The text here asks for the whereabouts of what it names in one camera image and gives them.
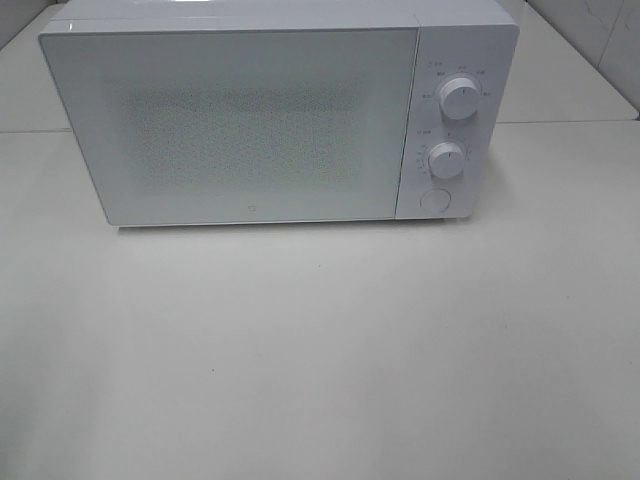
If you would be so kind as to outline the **white microwave oven body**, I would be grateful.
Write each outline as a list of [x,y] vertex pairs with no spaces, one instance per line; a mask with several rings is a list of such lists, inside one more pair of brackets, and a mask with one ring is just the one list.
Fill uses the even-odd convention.
[[[41,47],[41,37],[51,34],[382,29],[413,29],[417,33],[393,217],[199,225],[466,218],[474,208],[520,33],[518,24],[497,2],[71,1],[47,24],[38,41]],[[437,91],[447,77],[459,74],[471,75],[478,81],[481,98],[473,116],[456,121],[441,112]],[[463,171],[448,180],[434,177],[427,160],[430,150],[443,142],[457,143],[465,154]],[[433,188],[446,189],[451,194],[450,206],[441,218],[429,217],[420,207],[421,197]]]

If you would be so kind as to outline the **white microwave knob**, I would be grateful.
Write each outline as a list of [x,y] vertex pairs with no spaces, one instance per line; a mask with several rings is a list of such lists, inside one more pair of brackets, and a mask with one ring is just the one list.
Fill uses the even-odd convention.
[[434,146],[427,157],[430,173],[439,179],[448,180],[464,169],[465,154],[455,142],[443,142]]
[[473,116],[481,98],[481,86],[471,75],[447,77],[437,91],[441,112],[450,120],[465,120]]

